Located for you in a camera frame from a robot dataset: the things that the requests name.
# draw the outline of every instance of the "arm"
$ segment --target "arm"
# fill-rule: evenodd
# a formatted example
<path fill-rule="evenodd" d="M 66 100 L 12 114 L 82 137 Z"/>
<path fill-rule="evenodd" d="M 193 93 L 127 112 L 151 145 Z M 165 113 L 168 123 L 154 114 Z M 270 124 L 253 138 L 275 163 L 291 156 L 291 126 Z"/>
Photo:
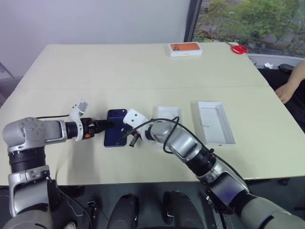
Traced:
<path fill-rule="evenodd" d="M 267 199 L 250 194 L 236 170 L 178 124 L 179 119 L 148 121 L 147 117 L 132 109 L 123 122 L 133 127 L 126 136 L 137 131 L 143 141 L 156 141 L 168 147 L 203 183 L 217 210 L 225 214 L 236 213 L 248 229 L 305 228 L 305 222 L 299 217 Z"/>
<path fill-rule="evenodd" d="M 280 100 L 285 104 L 287 103 L 301 81 L 305 79 L 305 61 L 300 62 L 292 71 L 288 82 L 276 89 L 275 93 Z"/>

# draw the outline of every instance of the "white table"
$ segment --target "white table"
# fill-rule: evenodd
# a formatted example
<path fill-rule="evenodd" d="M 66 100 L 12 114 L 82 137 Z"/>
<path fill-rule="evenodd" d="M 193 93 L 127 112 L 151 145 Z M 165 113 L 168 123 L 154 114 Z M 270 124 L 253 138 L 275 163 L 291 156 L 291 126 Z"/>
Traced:
<path fill-rule="evenodd" d="M 89 103 L 85 116 L 97 119 L 105 119 L 109 109 L 134 108 L 151 117 L 153 106 L 179 106 L 183 124 L 193 131 L 197 120 L 191 105 L 218 101 L 225 106 L 236 145 L 216 146 L 215 152 L 244 178 L 305 175 L 305 135 L 251 61 L 233 55 L 223 43 L 201 45 L 202 57 L 183 58 L 166 57 L 163 44 L 50 45 L 0 109 L 0 129 L 27 116 L 68 114 L 82 98 Z M 226 68 L 213 64 L 216 56 Z M 241 70 L 232 67 L 239 63 Z M 187 76 L 183 65 L 189 67 Z M 196 180 L 177 158 L 150 144 L 105 148 L 103 137 L 46 146 L 52 177 L 60 168 L 60 185 Z M 6 185 L 10 170 L 3 141 L 0 149 L 0 184 Z"/>

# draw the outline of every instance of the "orange phone box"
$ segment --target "orange phone box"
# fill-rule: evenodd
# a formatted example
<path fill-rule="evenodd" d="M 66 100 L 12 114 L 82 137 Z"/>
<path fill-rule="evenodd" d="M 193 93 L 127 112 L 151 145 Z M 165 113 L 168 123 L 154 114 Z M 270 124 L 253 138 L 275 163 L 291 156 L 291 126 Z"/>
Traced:
<path fill-rule="evenodd" d="M 198 42 L 168 44 L 170 56 L 200 56 L 203 51 Z"/>

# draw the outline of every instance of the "white plastic tray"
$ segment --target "white plastic tray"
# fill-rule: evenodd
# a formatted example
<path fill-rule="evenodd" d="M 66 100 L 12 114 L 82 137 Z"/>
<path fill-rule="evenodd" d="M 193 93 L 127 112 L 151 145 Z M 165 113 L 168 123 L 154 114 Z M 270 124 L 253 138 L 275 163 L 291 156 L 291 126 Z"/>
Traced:
<path fill-rule="evenodd" d="M 198 102 L 201 129 L 206 144 L 233 145 L 235 139 L 220 102 Z"/>

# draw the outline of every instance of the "red scissors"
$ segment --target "red scissors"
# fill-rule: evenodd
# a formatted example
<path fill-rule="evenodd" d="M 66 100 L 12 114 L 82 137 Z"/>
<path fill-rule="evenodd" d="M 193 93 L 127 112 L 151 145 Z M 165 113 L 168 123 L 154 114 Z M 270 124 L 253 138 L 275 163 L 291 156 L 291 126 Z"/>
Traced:
<path fill-rule="evenodd" d="M 234 53 L 236 53 L 238 55 L 241 55 L 241 54 L 249 52 L 249 49 L 247 47 L 245 47 L 245 46 L 242 46 L 242 45 L 233 45 L 233 44 L 230 44 L 229 42 L 225 42 L 225 43 L 230 45 L 232 52 L 234 52 Z"/>

